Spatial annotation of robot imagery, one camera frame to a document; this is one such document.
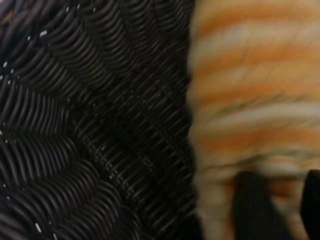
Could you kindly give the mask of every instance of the wicker weave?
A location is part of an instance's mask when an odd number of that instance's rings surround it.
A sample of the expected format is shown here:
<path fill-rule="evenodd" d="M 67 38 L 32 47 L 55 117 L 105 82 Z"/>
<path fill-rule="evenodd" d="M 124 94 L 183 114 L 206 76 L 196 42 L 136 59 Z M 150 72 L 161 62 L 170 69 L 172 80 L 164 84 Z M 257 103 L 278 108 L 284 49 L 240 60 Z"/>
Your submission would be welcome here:
<path fill-rule="evenodd" d="M 0 239 L 200 239 L 192 0 L 0 3 Z"/>

